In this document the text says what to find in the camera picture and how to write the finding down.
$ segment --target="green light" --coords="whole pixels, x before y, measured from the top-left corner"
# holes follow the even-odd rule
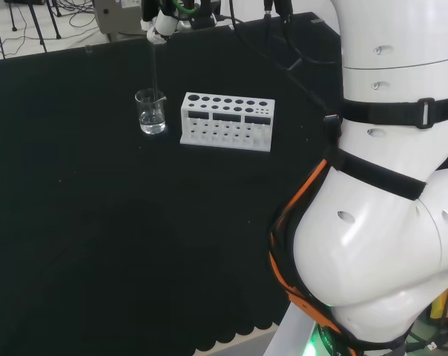
[[[306,345],[306,349],[305,352],[303,353],[303,356],[316,356],[316,349],[314,348],[312,342],[309,342],[308,345]]]

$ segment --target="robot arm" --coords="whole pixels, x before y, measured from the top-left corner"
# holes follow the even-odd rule
[[[148,25],[148,41],[154,45],[163,45],[175,32],[178,24],[186,23],[182,27],[193,30],[213,27],[217,20],[214,14],[220,11],[220,0],[202,0],[200,4],[194,0],[184,1],[184,5],[177,0],[142,0],[142,20]]]

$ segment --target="floor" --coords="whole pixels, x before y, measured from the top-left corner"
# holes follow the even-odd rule
[[[76,4],[83,4],[85,1],[87,0],[76,0],[75,2]],[[28,6],[23,4],[12,4],[12,7],[15,25],[18,29],[16,32],[12,31],[8,6],[3,0],[0,0],[0,35],[1,39],[4,41],[4,51],[7,54],[7,58],[42,53],[44,50],[39,44],[38,33],[34,27],[33,18],[31,17]],[[97,45],[108,42],[107,36],[100,33],[99,28],[97,27],[94,14],[80,13],[74,17],[56,17],[56,23],[62,37],[62,39],[56,39],[56,33],[54,32],[53,23],[46,5],[35,5],[35,12],[42,35],[46,39],[46,48],[48,51],[64,50],[67,48]],[[62,15],[73,13],[63,9],[61,9],[60,12]],[[22,36],[25,27],[26,36],[32,39],[26,38],[22,45]]]

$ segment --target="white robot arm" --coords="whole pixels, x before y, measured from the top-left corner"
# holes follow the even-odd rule
[[[448,0],[332,1],[342,136],[286,252],[294,291],[386,355],[448,288]]]
[[[215,11],[220,9],[220,0],[142,0],[142,29],[147,31],[148,41],[154,45],[165,44],[170,36],[185,29],[213,27],[217,20]]]

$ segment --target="black table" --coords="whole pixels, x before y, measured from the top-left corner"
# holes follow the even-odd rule
[[[338,58],[335,33],[296,19],[303,52]],[[263,46],[261,22],[243,32]],[[321,158],[322,113],[229,27],[157,55],[156,137],[134,106],[145,39],[0,61],[0,355],[186,356],[283,317],[266,231]],[[340,68],[295,73],[337,107]],[[186,91],[275,99],[271,153],[180,145]]]

